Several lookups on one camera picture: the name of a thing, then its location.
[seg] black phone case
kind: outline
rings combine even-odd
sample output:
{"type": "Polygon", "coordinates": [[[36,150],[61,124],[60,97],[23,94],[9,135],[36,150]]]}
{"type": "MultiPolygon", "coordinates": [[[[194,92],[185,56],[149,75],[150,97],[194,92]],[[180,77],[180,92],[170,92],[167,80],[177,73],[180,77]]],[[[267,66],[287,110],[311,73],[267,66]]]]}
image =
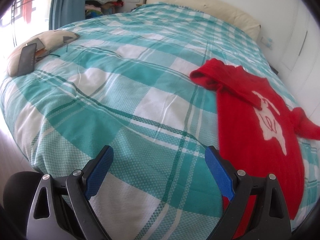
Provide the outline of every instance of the black phone case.
{"type": "Polygon", "coordinates": [[[21,50],[20,59],[18,63],[17,76],[27,75],[35,69],[37,44],[33,43],[25,46],[21,50]]]}

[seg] red cloth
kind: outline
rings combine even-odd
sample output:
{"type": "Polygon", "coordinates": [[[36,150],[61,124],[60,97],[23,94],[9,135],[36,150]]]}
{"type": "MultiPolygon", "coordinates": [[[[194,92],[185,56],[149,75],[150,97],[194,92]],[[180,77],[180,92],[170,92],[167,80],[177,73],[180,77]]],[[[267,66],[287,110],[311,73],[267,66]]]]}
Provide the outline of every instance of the red cloth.
{"type": "MultiPolygon", "coordinates": [[[[211,59],[191,72],[190,79],[217,91],[220,155],[251,176],[275,174],[290,219],[294,219],[304,189],[304,166],[296,135],[319,140],[320,127],[308,120],[301,108],[290,111],[266,78],[247,73],[241,66],[211,59]]],[[[237,236],[244,233],[253,205],[251,199],[237,236]]]]}
{"type": "Polygon", "coordinates": [[[114,6],[123,7],[123,1],[117,0],[116,2],[111,2],[114,6]]]}
{"type": "Polygon", "coordinates": [[[31,0],[22,0],[22,16],[24,21],[29,24],[31,22],[32,2],[31,0]]]}

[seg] cream pillow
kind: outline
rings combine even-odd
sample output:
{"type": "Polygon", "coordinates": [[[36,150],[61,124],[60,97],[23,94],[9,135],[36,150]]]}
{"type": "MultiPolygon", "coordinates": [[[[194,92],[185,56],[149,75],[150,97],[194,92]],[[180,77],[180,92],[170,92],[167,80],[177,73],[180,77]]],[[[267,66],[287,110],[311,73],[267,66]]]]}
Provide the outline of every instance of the cream pillow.
{"type": "Polygon", "coordinates": [[[147,0],[147,4],[165,2],[202,11],[228,22],[248,34],[254,41],[260,32],[260,23],[244,11],[220,0],[147,0]]]}
{"type": "Polygon", "coordinates": [[[31,37],[30,39],[16,47],[7,58],[7,72],[9,76],[14,77],[17,75],[18,63],[22,48],[26,45],[26,43],[36,38],[39,38],[45,46],[45,48],[41,50],[41,54],[39,54],[38,52],[36,53],[36,61],[39,61],[40,57],[43,58],[44,55],[47,55],[53,52],[54,50],[78,39],[79,35],[68,31],[51,30],[39,33],[31,37]]]}

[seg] wooden floor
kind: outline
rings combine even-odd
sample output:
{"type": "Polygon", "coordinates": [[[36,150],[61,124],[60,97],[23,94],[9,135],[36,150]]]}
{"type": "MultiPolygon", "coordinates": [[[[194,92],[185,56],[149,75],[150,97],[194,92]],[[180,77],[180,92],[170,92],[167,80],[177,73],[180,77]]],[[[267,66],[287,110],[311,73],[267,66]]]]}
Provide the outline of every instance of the wooden floor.
{"type": "Polygon", "coordinates": [[[19,171],[33,171],[30,163],[20,152],[0,111],[0,203],[3,189],[9,177],[19,171]]]}

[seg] teal and white checkered blanket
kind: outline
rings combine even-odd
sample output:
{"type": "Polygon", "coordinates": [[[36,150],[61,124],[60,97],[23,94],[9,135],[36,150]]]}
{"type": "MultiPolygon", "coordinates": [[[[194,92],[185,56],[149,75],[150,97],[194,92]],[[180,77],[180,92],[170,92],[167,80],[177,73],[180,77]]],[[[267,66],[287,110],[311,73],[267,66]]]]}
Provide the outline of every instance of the teal and white checkered blanket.
{"type": "MultiPolygon", "coordinates": [[[[157,3],[63,29],[79,40],[1,85],[21,151],[57,177],[111,145],[114,162],[90,202],[112,239],[206,239],[222,215],[204,161],[206,146],[219,148],[216,94],[190,72],[214,57],[267,77],[288,107],[295,99],[248,35],[203,12],[157,3]]],[[[292,228],[320,191],[316,149],[299,140],[305,191],[292,228]]]]}

